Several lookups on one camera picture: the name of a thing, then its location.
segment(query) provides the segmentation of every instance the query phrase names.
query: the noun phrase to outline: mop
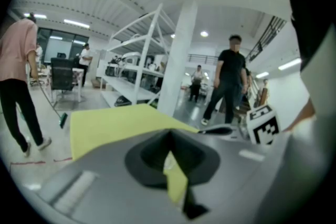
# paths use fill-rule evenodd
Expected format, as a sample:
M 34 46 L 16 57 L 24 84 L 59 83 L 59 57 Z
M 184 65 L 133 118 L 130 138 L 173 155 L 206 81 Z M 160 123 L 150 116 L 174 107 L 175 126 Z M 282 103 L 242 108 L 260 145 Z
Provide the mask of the mop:
M 56 113 L 57 116 L 59 117 L 59 126 L 63 129 L 64 124 L 65 124 L 65 121 L 66 121 L 67 118 L 68 118 L 68 114 L 67 114 L 67 113 L 63 113 L 62 116 L 60 116 L 60 115 L 58 114 L 58 112 L 55 110 L 55 108 L 53 107 L 53 105 L 51 104 L 51 102 L 49 101 L 48 97 L 46 96 L 44 90 L 42 89 L 42 85 L 41 85 L 40 82 L 38 83 L 38 85 L 40 86 L 40 89 L 41 89 L 43 95 L 45 96 L 45 98 L 47 99 L 48 103 L 50 104 L 51 108 L 55 111 L 55 113 Z M 18 111 L 19 111 L 19 113 L 20 113 L 21 118 L 22 118 L 23 120 L 25 120 L 25 117 L 23 116 L 20 107 L 19 107 L 17 104 L 16 104 L 16 106 L 17 106 L 17 109 L 18 109 Z

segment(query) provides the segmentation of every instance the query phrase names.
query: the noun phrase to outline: black metal railing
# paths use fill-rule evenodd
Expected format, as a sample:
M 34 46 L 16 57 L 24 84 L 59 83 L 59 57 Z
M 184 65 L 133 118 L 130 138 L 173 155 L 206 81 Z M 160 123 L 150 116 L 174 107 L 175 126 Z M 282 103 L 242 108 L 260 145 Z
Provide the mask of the black metal railing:
M 275 38 L 275 36 L 281 31 L 281 29 L 285 26 L 286 21 L 280 19 L 278 17 L 273 16 L 272 20 L 268 24 L 265 32 L 254 46 L 252 51 L 247 55 L 246 61 L 252 62 L 261 52 L 262 50 L 270 44 L 270 42 Z
M 187 61 L 215 66 L 217 64 L 218 57 L 209 55 L 188 54 Z

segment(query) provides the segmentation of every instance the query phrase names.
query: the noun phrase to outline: yellow table surface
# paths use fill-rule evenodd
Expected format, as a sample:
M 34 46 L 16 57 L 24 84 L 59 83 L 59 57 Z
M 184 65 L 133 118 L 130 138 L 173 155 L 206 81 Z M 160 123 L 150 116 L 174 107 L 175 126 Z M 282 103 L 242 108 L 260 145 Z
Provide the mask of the yellow table surface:
M 103 144 L 169 128 L 198 132 L 198 129 L 169 117 L 147 104 L 73 112 L 70 123 L 72 159 L 75 161 Z M 175 165 L 163 172 L 167 176 L 168 194 L 172 201 L 177 203 L 184 194 L 187 179 L 176 161 L 172 162 Z

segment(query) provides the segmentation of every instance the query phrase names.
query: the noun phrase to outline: pink shirt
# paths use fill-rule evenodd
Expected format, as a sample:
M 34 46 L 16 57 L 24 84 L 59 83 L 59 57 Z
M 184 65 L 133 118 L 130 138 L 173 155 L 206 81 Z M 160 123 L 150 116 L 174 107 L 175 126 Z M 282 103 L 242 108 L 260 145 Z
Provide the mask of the pink shirt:
M 27 55 L 36 50 L 37 25 L 29 19 L 13 23 L 0 40 L 0 81 L 18 79 L 27 82 Z

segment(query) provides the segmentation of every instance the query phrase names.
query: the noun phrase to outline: black hair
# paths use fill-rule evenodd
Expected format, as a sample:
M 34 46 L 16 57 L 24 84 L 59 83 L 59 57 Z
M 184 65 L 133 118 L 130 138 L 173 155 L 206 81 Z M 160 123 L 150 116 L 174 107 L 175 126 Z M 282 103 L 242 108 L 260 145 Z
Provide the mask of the black hair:
M 32 13 L 32 12 L 29 13 L 29 16 L 27 17 L 27 19 L 33 21 L 34 23 L 36 23 L 36 18 L 34 16 L 34 13 Z
M 231 35 L 229 40 L 231 41 L 232 39 L 238 39 L 240 42 L 242 41 L 242 37 L 240 35 Z

